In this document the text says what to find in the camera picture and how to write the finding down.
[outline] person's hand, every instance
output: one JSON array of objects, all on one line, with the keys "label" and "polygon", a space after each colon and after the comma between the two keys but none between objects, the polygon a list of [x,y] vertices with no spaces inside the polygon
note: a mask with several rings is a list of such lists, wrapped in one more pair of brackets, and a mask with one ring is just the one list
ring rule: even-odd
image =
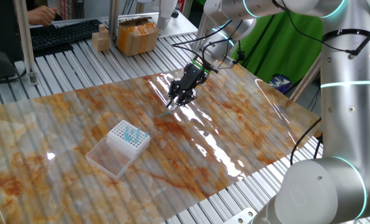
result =
[{"label": "person's hand", "polygon": [[55,19],[55,13],[57,8],[48,8],[47,6],[41,6],[37,9],[28,11],[29,24],[31,25],[43,25],[49,26],[49,24]]}]

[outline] plastic sheet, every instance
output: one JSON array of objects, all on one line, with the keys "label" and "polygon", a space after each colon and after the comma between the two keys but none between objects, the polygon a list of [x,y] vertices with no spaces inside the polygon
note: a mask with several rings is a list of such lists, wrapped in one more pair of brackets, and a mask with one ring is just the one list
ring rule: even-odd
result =
[{"label": "plastic sheet", "polygon": [[[157,118],[174,75],[0,106],[5,221],[161,223],[290,153],[316,120],[238,66],[212,74],[195,101]],[[151,142],[113,181],[85,155],[123,119]]]}]

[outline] clear plastic box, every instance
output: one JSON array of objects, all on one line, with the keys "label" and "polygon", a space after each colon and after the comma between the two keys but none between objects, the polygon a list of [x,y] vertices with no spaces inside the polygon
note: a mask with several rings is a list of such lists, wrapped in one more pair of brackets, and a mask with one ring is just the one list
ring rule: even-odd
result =
[{"label": "clear plastic box", "polygon": [[118,180],[133,163],[134,158],[128,158],[118,149],[110,147],[107,142],[107,138],[101,139],[85,157],[91,165],[112,179]]},{"label": "clear plastic box", "polygon": [[149,146],[150,136],[123,120],[85,155],[88,163],[118,180]]}]

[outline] green backdrop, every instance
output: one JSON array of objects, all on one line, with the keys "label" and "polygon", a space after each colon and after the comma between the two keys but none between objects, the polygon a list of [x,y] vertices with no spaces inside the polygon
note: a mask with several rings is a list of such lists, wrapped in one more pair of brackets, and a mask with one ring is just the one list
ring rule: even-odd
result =
[{"label": "green backdrop", "polygon": [[[321,40],[323,27],[319,18],[290,14],[300,31]],[[267,83],[275,74],[298,82],[321,52],[321,44],[299,34],[286,12],[257,19],[240,46],[246,58],[240,64]]]}]

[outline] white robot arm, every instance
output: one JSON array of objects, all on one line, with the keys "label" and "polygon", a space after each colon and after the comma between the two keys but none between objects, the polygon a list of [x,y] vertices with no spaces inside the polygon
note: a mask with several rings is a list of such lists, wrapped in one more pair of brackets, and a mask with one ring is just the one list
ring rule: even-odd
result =
[{"label": "white robot arm", "polygon": [[[218,26],[284,10],[320,17],[323,23],[321,105],[325,149],[322,159],[298,162],[289,168],[279,193],[252,224],[326,224],[368,217],[370,0],[207,0],[204,7]],[[241,39],[250,32],[252,24],[248,26],[234,38]],[[204,82],[207,75],[197,78],[196,83]],[[182,87],[181,81],[176,82],[175,86]],[[178,98],[182,96],[175,93],[188,90],[179,91],[173,85],[172,89],[169,95],[176,96],[174,103],[181,105]],[[189,93],[195,99],[194,90]]]}]

